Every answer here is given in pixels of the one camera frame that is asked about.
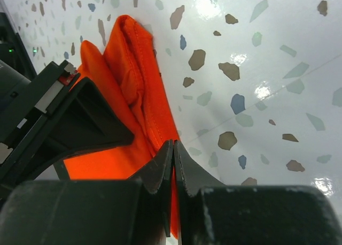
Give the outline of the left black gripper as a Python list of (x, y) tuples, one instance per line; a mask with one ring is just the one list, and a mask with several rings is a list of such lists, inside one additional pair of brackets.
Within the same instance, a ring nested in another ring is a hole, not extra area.
[(1, 62), (1, 183), (34, 180), (59, 160), (132, 144), (95, 83), (67, 60), (30, 81)]

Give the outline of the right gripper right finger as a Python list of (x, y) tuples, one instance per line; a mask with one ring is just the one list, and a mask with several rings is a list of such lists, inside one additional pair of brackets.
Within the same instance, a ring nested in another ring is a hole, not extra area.
[(341, 244), (328, 199), (311, 186), (227, 186), (174, 143), (179, 244)]

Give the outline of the orange t shirt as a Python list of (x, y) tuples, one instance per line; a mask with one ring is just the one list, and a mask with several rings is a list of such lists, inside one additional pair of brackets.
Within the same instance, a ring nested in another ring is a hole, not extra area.
[(82, 77), (90, 78), (119, 120), (131, 145), (65, 160), (69, 177), (126, 179), (148, 163), (167, 140), (179, 138), (167, 101), (152, 35), (135, 19), (119, 16), (103, 52), (89, 41), (80, 49)]

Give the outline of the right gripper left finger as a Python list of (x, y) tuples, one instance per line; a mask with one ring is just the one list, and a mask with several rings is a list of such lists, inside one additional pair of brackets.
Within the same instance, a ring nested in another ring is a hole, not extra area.
[(1, 210), (1, 244), (165, 244), (173, 142), (128, 179), (27, 181)]

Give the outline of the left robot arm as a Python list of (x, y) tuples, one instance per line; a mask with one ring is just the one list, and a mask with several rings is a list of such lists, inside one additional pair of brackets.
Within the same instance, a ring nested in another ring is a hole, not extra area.
[(1, 186), (33, 180), (55, 162), (126, 146), (132, 132), (67, 60), (36, 74), (1, 13)]

